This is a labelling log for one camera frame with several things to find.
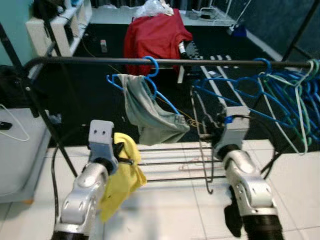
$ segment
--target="hanger hook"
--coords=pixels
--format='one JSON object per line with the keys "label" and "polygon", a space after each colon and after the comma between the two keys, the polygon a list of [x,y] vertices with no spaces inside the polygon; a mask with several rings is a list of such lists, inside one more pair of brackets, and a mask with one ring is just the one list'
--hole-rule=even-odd
{"label": "hanger hook", "polygon": [[152,56],[144,56],[143,59],[149,59],[155,66],[155,73],[148,74],[146,77],[151,78],[157,76],[159,73],[159,64],[157,63],[157,61]]}
{"label": "hanger hook", "polygon": [[266,64],[266,70],[265,70],[265,73],[266,74],[271,74],[272,73],[272,66],[271,66],[271,63],[269,60],[265,59],[265,58],[255,58],[253,59],[253,61],[261,61],[261,62],[264,62]]}

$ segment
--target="yellow cloth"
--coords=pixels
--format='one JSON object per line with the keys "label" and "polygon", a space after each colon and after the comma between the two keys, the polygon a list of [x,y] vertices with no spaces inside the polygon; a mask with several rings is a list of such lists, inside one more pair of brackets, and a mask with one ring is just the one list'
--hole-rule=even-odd
{"label": "yellow cloth", "polygon": [[133,165],[119,163],[116,173],[109,177],[99,204],[100,217],[103,222],[108,221],[115,214],[133,191],[147,183],[146,176],[137,165],[141,161],[141,156],[135,141],[128,135],[116,132],[114,143],[124,143],[119,157],[131,159],[134,163]]}

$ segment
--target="clothes drying rack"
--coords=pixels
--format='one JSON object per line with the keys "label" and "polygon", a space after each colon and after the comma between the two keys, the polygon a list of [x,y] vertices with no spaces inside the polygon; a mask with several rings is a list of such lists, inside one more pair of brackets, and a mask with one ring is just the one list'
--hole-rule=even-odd
{"label": "clothes drying rack", "polygon": [[[32,112],[33,117],[37,118],[39,116],[42,117],[43,121],[45,122],[48,130],[51,133],[51,136],[53,140],[56,142],[58,148],[60,149],[65,161],[67,162],[68,166],[70,167],[73,175],[76,177],[77,172],[74,169],[70,158],[65,150],[64,144],[62,142],[62,139],[59,137],[55,127],[51,123],[48,115],[46,114],[45,110],[43,109],[39,98],[37,96],[37,93],[34,89],[33,82],[37,79],[37,77],[40,74],[41,68],[44,65],[47,64],[60,64],[62,67],[62,72],[64,74],[64,77],[67,81],[69,90],[71,91],[71,95],[73,97],[74,102],[77,104],[79,111],[81,110],[80,105],[78,104],[76,95],[74,94],[74,88],[72,85],[72,82],[69,79],[67,68],[65,67],[66,64],[75,64],[75,65],[152,65],[152,61],[148,59],[138,59],[138,58],[93,58],[93,57],[61,57],[59,56],[59,48],[57,44],[55,44],[55,39],[53,36],[53,41],[50,47],[47,51],[47,56],[43,57],[36,57],[29,62],[27,62],[24,66],[20,62],[16,51],[14,50],[3,26],[0,23],[0,39],[2,42],[2,45],[8,54],[16,72],[19,76],[21,85],[23,87],[23,90],[26,93],[26,96],[29,100],[29,108]],[[51,52],[55,50],[57,53],[57,57],[51,57]],[[266,63],[263,61],[253,61],[253,60],[183,60],[183,59],[157,59],[157,62],[159,65],[162,66],[242,66],[242,67],[248,67],[248,68],[258,68],[258,67],[266,67]],[[273,68],[286,68],[286,67],[292,67],[292,68],[309,68],[310,64],[308,62],[293,62],[293,61],[271,61],[270,62]],[[203,149],[211,149],[211,147],[202,147],[202,137],[199,138],[200,141],[200,148],[195,147],[194,149],[200,149],[201,152],[201,158],[202,160],[199,161],[191,161],[191,162],[185,162],[185,161],[172,161],[172,162],[159,162],[159,163],[146,163],[143,164],[144,166],[156,166],[156,165],[178,165],[178,164],[199,164],[202,163],[203,167],[205,167],[205,164],[210,163],[211,166],[213,166],[214,162],[220,162],[219,160],[214,160],[214,156],[211,156],[211,160],[205,160],[204,159],[204,153]],[[269,162],[269,165],[272,165],[275,160],[277,160],[283,150],[289,147],[289,144],[286,145],[283,149],[277,153],[273,159]],[[165,151],[166,149],[157,149],[157,151]],[[170,150],[182,150],[182,148],[170,148]],[[206,183],[210,183],[213,181],[213,179],[219,179],[219,178],[225,178],[224,175],[213,175],[213,169],[211,169],[211,175],[207,176],[206,169],[204,168],[204,176],[201,177],[184,177],[184,178],[165,178],[165,179],[150,179],[148,182],[168,182],[168,181],[184,181],[184,180],[199,180],[199,179],[205,179]]]}

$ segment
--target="white shelf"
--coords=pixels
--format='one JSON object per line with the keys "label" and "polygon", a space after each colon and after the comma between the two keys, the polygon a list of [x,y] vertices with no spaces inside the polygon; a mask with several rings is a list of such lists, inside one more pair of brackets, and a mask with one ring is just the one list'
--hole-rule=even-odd
{"label": "white shelf", "polygon": [[[85,32],[85,29],[80,25],[87,26],[91,17],[90,0],[80,0],[77,6],[67,8],[60,16],[56,16],[51,20],[52,31],[62,56],[71,57],[74,54]],[[74,37],[71,44],[68,42],[65,30],[65,25],[67,24],[69,24]],[[32,17],[25,25],[37,54],[43,56],[51,44],[51,39],[45,31],[44,21]]]}

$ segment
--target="teal wall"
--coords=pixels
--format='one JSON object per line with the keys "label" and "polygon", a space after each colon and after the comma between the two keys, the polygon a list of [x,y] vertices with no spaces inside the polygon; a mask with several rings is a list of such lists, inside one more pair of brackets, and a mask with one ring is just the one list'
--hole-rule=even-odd
{"label": "teal wall", "polygon": [[[32,2],[33,0],[0,0],[0,22],[22,64],[36,56],[25,24],[32,15]],[[1,43],[0,65],[12,65]]]}

